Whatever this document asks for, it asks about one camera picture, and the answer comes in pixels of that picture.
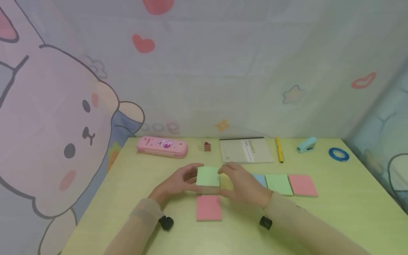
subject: red heart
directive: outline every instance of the red heart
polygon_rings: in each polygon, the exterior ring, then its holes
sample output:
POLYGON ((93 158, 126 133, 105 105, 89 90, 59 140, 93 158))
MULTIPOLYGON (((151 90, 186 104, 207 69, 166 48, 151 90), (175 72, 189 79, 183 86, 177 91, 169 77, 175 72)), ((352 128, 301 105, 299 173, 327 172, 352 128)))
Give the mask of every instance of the red heart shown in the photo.
POLYGON ((374 81, 375 77, 377 77, 377 73, 372 72, 364 78, 358 78, 357 80, 353 81, 351 87, 353 89, 364 89, 374 81))
POLYGON ((174 0, 143 0, 144 7, 151 15, 162 15, 174 5, 174 0))
POLYGON ((142 39, 140 35, 137 35, 137 34, 133 35, 132 40, 133 40, 133 45, 135 45, 135 48, 140 53, 152 52, 154 48, 156 47, 153 40, 142 39))

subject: hand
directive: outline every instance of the hand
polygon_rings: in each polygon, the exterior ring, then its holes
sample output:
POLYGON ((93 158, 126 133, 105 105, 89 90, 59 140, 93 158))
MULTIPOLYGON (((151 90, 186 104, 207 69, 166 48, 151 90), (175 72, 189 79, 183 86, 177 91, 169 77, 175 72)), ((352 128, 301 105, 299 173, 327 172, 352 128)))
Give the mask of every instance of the hand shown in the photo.
POLYGON ((242 166, 229 162, 223 165, 218 174, 225 173, 234 184, 234 190, 221 189, 219 194, 231 200, 255 204, 265 209, 272 196, 272 191, 263 187, 255 177, 242 166))
POLYGON ((197 168, 204 166, 201 163, 192 163, 177 169, 169 178, 159 184, 149 198, 154 199, 162 206, 170 195, 179 194, 183 191, 201 191, 201 186, 194 183, 197 181, 197 168))

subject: stapler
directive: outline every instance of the stapler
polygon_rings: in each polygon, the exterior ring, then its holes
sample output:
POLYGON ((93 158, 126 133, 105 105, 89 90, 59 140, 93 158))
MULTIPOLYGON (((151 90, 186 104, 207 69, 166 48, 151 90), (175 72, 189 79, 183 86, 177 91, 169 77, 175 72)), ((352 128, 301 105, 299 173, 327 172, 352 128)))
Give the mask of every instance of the stapler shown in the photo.
POLYGON ((313 151, 315 149, 315 144, 317 142, 317 138, 316 137, 312 137, 307 139, 306 141, 304 141, 303 143, 301 143, 298 147, 297 147, 297 151, 299 153, 305 153, 308 151, 313 151))

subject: person's left hand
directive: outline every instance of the person's left hand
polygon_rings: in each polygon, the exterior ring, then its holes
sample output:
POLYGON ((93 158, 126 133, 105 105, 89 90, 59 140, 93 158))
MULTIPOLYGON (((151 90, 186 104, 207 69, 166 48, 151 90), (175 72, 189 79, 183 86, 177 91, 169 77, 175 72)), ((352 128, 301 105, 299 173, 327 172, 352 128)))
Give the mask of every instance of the person's left hand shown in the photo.
POLYGON ((169 178, 160 183, 149 195, 162 206, 170 195, 179 194, 183 191, 201 191, 201 186, 195 185, 197 180, 197 168, 204 166, 201 163, 192 163, 177 169, 169 178))

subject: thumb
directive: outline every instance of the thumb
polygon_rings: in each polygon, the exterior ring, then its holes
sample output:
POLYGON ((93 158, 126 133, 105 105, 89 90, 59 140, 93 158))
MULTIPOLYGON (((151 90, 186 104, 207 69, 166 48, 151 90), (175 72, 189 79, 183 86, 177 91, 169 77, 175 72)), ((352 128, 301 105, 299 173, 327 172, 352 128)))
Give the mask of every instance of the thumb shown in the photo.
POLYGON ((236 200, 235 191, 230 191, 230 190, 228 190, 228 189, 223 189, 223 188, 222 188, 222 189, 220 189, 220 191, 218 192, 218 194, 219 194, 220 196, 229 198, 229 199, 231 199, 231 200, 236 200))
POLYGON ((201 186, 195 185, 195 184, 188 184, 185 183, 183 186, 184 191, 193 191, 193 192, 199 192, 201 191, 201 186))

